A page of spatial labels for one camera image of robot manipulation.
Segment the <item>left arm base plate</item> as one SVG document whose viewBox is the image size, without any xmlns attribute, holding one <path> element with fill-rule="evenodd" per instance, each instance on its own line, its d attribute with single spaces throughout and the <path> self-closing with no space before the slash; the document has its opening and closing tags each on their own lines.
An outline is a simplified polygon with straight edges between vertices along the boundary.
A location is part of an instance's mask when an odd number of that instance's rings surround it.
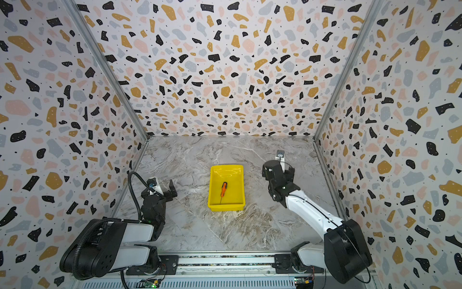
<svg viewBox="0 0 462 289">
<path fill-rule="evenodd" d="M 179 264 L 179 255 L 160 255 L 149 258 L 147 263 L 132 266 L 127 271 L 128 276 L 159 277 L 175 275 Z"/>
</svg>

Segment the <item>orange handled screwdriver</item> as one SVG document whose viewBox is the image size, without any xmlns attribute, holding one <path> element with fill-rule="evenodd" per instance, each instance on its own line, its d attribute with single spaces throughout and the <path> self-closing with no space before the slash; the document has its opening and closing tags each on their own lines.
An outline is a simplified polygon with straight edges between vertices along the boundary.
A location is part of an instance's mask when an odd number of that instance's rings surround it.
<svg viewBox="0 0 462 289">
<path fill-rule="evenodd" d="M 228 186 L 227 182 L 224 182 L 221 186 L 220 204 L 222 204 L 223 198 L 225 197 L 227 186 Z"/>
</svg>

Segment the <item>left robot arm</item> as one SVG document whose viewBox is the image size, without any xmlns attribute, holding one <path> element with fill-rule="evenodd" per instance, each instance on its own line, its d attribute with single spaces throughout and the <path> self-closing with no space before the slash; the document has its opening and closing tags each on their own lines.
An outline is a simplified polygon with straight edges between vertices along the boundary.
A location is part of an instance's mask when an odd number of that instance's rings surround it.
<svg viewBox="0 0 462 289">
<path fill-rule="evenodd" d="M 172 182 L 167 191 L 148 180 L 141 194 L 143 205 L 138 220 L 103 218 L 91 220 L 60 260 L 60 270 L 77 280 L 100 278 L 123 269 L 151 275 L 166 273 L 156 241 L 166 224 L 167 202 L 178 195 Z"/>
</svg>

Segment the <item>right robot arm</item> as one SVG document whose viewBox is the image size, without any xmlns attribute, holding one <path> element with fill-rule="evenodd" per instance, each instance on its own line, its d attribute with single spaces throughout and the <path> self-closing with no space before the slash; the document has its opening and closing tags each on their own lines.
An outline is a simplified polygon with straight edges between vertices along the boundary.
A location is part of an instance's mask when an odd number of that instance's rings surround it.
<svg viewBox="0 0 462 289">
<path fill-rule="evenodd" d="M 360 225 L 343 220 L 311 200 L 295 183 L 295 169 L 284 169 L 280 160 L 262 166 L 273 201 L 301 217 L 322 238 L 322 244 L 303 242 L 291 249 L 290 267 L 305 272 L 313 267 L 329 271 L 341 284 L 347 283 L 372 265 L 372 256 Z"/>
</svg>

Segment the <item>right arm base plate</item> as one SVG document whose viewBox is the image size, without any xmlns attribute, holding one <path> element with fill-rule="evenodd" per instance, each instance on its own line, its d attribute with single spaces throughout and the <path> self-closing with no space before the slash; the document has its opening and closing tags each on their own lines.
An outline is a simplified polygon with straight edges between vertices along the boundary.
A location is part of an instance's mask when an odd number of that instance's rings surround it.
<svg viewBox="0 0 462 289">
<path fill-rule="evenodd" d="M 272 268 L 277 274 L 317 274 L 324 273 L 323 268 L 316 266 L 294 265 L 290 254 L 275 254 Z"/>
</svg>

